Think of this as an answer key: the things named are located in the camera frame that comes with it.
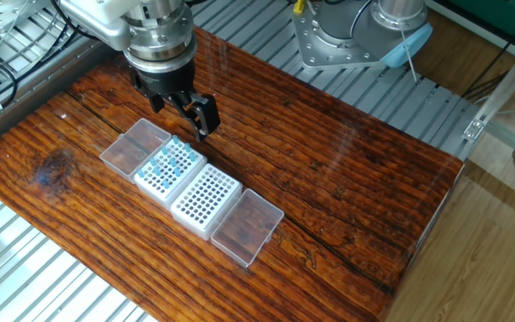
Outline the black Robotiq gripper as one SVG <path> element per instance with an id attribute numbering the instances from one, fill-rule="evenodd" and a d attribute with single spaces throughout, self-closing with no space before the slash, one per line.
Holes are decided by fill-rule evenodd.
<path id="1" fill-rule="evenodd" d="M 194 128 L 197 142 L 203 142 L 216 130 L 221 121 L 215 98 L 193 92 L 196 73 L 193 57 L 188 61 L 182 58 L 147 61 L 127 55 L 126 59 L 131 68 L 133 87 L 156 94 L 148 99 L 154 113 L 165 107 L 165 100 L 160 95 L 169 94 L 167 100 Z"/>

